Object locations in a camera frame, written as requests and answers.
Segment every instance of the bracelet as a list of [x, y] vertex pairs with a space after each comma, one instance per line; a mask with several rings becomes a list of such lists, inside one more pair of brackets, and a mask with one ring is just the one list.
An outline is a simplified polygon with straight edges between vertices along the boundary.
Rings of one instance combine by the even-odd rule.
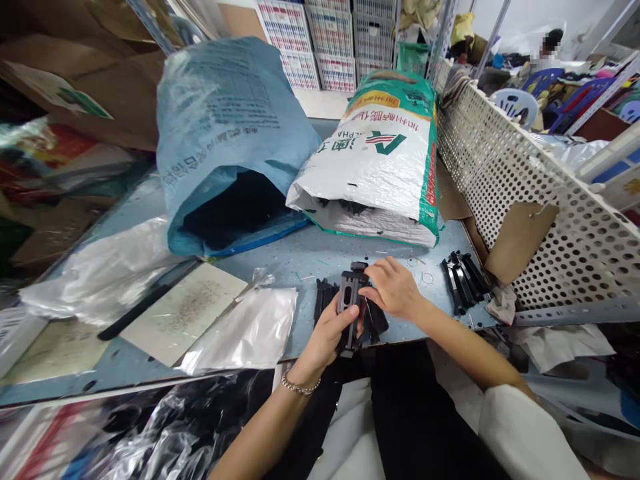
[[312, 386], [311, 388], [308, 388], [308, 389], [299, 387], [298, 385], [294, 385], [287, 379], [287, 374], [289, 373], [289, 370], [287, 370], [286, 372], [284, 372], [282, 374], [282, 378], [280, 379], [280, 383], [282, 383], [282, 385], [284, 385], [286, 388], [288, 388], [291, 391], [294, 391], [294, 392], [297, 392], [297, 393], [301, 393], [305, 397], [309, 397], [316, 390], [316, 388], [318, 388], [318, 385], [320, 385], [320, 379], [318, 379], [318, 383], [316, 383], [314, 386]]

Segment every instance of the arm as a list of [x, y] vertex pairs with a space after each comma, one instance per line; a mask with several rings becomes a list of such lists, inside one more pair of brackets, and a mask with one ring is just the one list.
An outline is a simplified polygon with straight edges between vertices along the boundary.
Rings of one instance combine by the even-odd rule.
[[420, 295], [413, 276], [393, 257], [368, 267], [376, 288], [366, 287], [360, 294], [394, 317], [408, 320], [432, 338], [483, 391], [498, 385], [511, 385], [536, 401], [518, 371], [475, 332], [468, 330]]
[[[359, 312], [353, 305], [338, 315], [337, 304], [338, 295], [322, 312], [309, 343], [288, 372], [290, 383], [302, 388], [313, 387], [335, 360], [342, 330]], [[220, 458], [209, 480], [262, 478], [282, 456], [309, 398], [278, 385]]]

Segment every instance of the hand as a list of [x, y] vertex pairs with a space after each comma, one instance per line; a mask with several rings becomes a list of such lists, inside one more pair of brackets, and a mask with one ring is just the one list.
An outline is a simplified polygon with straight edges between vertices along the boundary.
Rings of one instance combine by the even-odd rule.
[[380, 259], [365, 269], [375, 288], [364, 287], [359, 294], [374, 301], [394, 317], [415, 323], [433, 304], [418, 291], [409, 270], [393, 257]]
[[[340, 294], [337, 293], [320, 315], [307, 346], [288, 374], [290, 382], [304, 386], [308, 383], [315, 384], [326, 366], [335, 360], [337, 356], [335, 348], [340, 341], [342, 330], [352, 324], [360, 313], [360, 308], [352, 305], [338, 315], [336, 310], [339, 296]], [[362, 334], [362, 330], [363, 324], [359, 322], [358, 337]]]

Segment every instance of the black pants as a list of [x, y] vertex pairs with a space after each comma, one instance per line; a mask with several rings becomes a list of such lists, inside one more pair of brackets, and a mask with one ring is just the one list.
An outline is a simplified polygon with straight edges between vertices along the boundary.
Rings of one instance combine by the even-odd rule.
[[508, 479], [436, 382], [425, 341], [338, 358], [322, 376], [280, 462], [266, 479], [306, 479], [344, 383], [371, 376], [373, 422], [387, 480]]

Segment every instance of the green printed logo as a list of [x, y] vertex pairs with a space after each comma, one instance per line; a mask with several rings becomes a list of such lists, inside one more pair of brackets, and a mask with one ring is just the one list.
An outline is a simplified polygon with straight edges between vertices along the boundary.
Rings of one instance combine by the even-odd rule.
[[367, 137], [365, 143], [373, 143], [375, 144], [375, 150], [382, 155], [388, 155], [392, 151], [394, 151], [398, 145], [400, 145], [406, 137], [398, 133], [397, 135], [382, 135], [379, 131], [372, 130], [373, 134], [370, 137]]

